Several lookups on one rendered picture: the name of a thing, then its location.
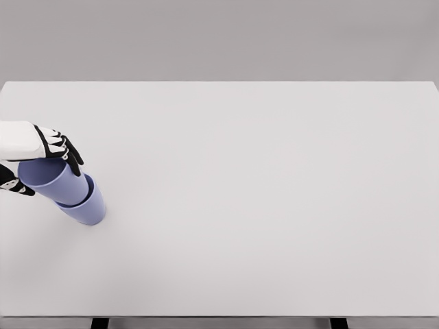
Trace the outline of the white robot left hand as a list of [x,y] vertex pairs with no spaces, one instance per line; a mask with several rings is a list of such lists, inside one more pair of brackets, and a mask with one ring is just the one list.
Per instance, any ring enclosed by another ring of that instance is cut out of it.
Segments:
[[84,161],[68,137],[61,132],[29,121],[0,121],[0,190],[34,196],[1,161],[21,162],[39,158],[64,160],[75,176],[80,176]]

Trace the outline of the blue cup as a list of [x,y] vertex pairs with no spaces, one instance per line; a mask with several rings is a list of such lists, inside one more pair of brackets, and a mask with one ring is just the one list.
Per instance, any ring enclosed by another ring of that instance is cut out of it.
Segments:
[[60,202],[55,202],[55,205],[76,221],[84,225],[93,226],[101,222],[106,216],[106,205],[94,179],[86,173],[84,176],[88,183],[86,198],[80,204],[74,206],[61,204]]
[[61,158],[22,161],[18,177],[24,185],[61,204],[79,204],[88,195],[85,175],[76,176]]

